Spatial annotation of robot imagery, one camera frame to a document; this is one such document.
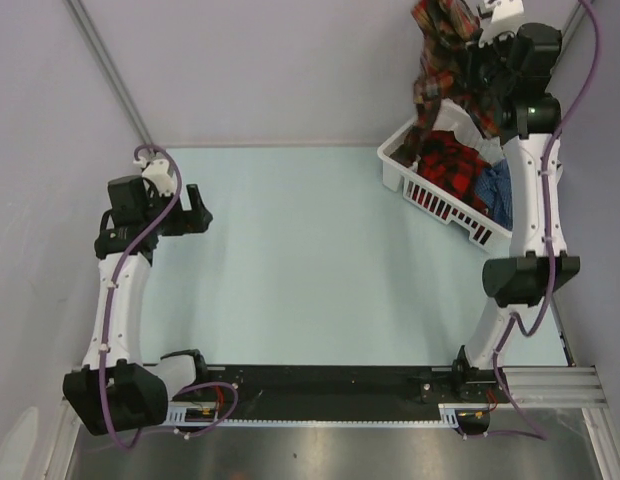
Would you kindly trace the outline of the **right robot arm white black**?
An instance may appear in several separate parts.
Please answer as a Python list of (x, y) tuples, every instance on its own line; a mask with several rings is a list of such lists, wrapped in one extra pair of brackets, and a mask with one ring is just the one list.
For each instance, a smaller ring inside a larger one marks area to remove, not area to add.
[(463, 401), (506, 388), (499, 356), (510, 335), (534, 336), (553, 293), (580, 270), (558, 208), (559, 135), (567, 117), (547, 90), (561, 48), (561, 32), (541, 23), (485, 27), (466, 48), (464, 84), (487, 94), (503, 135), (513, 227), (508, 256), (484, 264), (488, 301), (452, 364), (451, 388)]

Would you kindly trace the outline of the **brown red plaid shirt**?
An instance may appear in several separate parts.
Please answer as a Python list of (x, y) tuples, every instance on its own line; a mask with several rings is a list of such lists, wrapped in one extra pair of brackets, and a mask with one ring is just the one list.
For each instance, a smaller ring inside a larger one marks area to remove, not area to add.
[(419, 1), (411, 14), (422, 32), (424, 44), (413, 86), (417, 119), (404, 141), (410, 154), (421, 153), (445, 99), (462, 107), (483, 137), (497, 138), (499, 128), (483, 103), (487, 99), (485, 92), (470, 89), (464, 79), (466, 44), (476, 39), (479, 18), (464, 1)]

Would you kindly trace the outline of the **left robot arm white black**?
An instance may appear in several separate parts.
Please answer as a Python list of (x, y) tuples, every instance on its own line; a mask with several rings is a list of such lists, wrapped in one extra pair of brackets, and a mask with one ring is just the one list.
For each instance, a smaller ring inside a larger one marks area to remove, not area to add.
[(141, 313), (154, 251), (161, 237), (204, 233), (213, 216), (195, 184), (185, 187), (190, 206), (140, 175), (107, 185), (110, 207), (94, 242), (99, 300), (93, 333), (80, 367), (65, 375), (63, 394), (95, 435), (162, 424), (180, 392), (204, 397), (211, 376), (197, 349), (181, 350), (146, 365), (141, 358)]

